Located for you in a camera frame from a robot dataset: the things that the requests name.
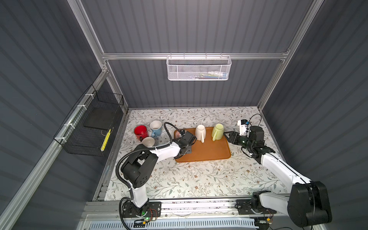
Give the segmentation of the blue floral mug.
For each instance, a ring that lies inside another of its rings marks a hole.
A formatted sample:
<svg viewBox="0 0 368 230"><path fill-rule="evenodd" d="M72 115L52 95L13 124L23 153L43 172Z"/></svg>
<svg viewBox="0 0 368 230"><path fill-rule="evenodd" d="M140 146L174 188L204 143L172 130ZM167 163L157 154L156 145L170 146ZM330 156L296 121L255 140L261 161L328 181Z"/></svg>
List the blue floral mug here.
<svg viewBox="0 0 368 230"><path fill-rule="evenodd" d="M162 123L159 120L150 123L151 137L157 139L162 134Z"/></svg>

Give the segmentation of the purple lavender mug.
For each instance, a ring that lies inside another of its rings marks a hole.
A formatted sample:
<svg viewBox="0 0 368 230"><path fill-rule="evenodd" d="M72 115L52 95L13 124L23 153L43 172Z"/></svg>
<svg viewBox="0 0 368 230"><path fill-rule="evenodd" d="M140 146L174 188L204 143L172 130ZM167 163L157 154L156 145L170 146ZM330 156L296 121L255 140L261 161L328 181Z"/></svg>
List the purple lavender mug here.
<svg viewBox="0 0 368 230"><path fill-rule="evenodd" d="M147 148L154 147L155 139L153 137L146 137L141 143Z"/></svg>

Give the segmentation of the red mug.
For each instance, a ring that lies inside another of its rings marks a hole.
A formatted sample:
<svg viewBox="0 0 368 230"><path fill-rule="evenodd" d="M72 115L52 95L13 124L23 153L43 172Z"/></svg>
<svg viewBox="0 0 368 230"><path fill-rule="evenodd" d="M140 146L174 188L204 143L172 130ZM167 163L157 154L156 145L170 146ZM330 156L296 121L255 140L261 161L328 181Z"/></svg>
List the red mug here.
<svg viewBox="0 0 368 230"><path fill-rule="evenodd" d="M139 125L135 127L134 134L140 142L142 142L145 138L149 137L148 129L145 125Z"/></svg>

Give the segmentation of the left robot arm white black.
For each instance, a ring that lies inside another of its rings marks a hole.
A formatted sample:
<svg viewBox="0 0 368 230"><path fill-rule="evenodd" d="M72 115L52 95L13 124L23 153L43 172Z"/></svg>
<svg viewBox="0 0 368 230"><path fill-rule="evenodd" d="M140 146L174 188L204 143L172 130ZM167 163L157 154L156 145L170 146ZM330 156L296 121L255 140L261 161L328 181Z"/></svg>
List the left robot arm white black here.
<svg viewBox="0 0 368 230"><path fill-rule="evenodd" d="M115 173L119 181L128 187L130 201L136 208L148 204L146 186L157 163L168 158L179 159L191 151L197 138L188 131L180 130L181 136L158 147L138 145L117 163Z"/></svg>

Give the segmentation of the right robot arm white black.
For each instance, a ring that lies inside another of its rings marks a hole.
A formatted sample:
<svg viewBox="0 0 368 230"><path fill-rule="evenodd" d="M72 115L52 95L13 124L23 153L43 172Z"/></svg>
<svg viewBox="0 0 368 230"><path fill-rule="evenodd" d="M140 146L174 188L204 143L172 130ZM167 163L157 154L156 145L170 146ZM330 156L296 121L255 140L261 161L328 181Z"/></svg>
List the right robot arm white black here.
<svg viewBox="0 0 368 230"><path fill-rule="evenodd" d="M248 133L224 132L224 137L228 143L240 146L247 157L270 170L289 191L289 196L270 191L254 192L250 201L254 213L272 209L289 216L301 228L332 221L326 186L305 177L276 156L276 152L265 145L264 131L260 126L251 126Z"/></svg>

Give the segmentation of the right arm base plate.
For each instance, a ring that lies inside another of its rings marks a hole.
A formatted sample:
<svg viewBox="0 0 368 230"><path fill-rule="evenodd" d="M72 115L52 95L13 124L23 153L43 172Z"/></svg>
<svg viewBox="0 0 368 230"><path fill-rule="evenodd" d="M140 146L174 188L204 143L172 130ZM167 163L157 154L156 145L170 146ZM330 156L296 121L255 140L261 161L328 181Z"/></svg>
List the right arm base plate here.
<svg viewBox="0 0 368 230"><path fill-rule="evenodd" d="M240 215L251 215L251 214L270 214L273 216L277 212L273 209L266 209L262 206L257 206L251 199L237 199L234 206Z"/></svg>

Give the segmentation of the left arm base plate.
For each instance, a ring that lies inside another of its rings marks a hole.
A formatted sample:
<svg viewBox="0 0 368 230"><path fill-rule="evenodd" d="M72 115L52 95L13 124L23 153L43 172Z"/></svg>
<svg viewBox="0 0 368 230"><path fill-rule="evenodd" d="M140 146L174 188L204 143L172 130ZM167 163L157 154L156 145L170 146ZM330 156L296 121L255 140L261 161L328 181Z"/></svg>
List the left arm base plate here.
<svg viewBox="0 0 368 230"><path fill-rule="evenodd" d="M130 201L124 201L121 211L124 218L156 218L161 216L162 202L148 201L138 208Z"/></svg>

